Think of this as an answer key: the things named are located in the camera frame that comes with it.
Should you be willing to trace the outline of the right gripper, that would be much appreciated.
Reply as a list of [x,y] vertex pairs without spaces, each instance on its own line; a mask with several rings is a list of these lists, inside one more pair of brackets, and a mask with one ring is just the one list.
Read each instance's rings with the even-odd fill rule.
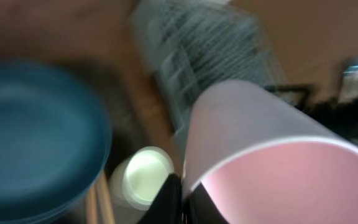
[[336,98],[330,98],[309,105],[308,100],[314,93],[312,85],[270,85],[265,89],[273,94],[300,94],[301,97],[294,105],[296,109],[344,139],[358,138],[358,98],[348,103],[339,103]]

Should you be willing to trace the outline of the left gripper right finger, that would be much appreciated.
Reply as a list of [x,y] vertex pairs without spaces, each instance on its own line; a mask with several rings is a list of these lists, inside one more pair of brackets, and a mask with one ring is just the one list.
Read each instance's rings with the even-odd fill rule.
[[183,206],[183,222],[184,224],[228,224],[203,184],[199,184],[186,198]]

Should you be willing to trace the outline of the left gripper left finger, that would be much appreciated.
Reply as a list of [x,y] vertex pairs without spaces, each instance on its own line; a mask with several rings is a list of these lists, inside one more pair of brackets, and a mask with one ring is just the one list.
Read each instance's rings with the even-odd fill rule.
[[181,180],[170,174],[138,224],[180,224]]

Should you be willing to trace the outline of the white cup green inside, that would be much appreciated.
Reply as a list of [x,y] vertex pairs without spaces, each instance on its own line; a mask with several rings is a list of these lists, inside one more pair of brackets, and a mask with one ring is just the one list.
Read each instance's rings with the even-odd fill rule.
[[170,156],[161,148],[147,146],[121,162],[109,178],[116,204],[148,210],[167,177],[174,173]]

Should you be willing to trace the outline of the white cup pink inside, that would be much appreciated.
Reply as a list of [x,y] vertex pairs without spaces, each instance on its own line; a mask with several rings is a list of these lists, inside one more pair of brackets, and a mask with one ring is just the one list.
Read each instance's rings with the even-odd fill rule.
[[229,223],[358,223],[358,147],[242,80],[196,100],[183,175]]

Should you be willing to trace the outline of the blue plate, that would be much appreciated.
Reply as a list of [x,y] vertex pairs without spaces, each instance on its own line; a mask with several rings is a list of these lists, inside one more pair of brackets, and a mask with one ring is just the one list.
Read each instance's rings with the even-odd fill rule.
[[95,182],[111,143],[105,106],[73,72],[0,62],[0,223],[66,210]]

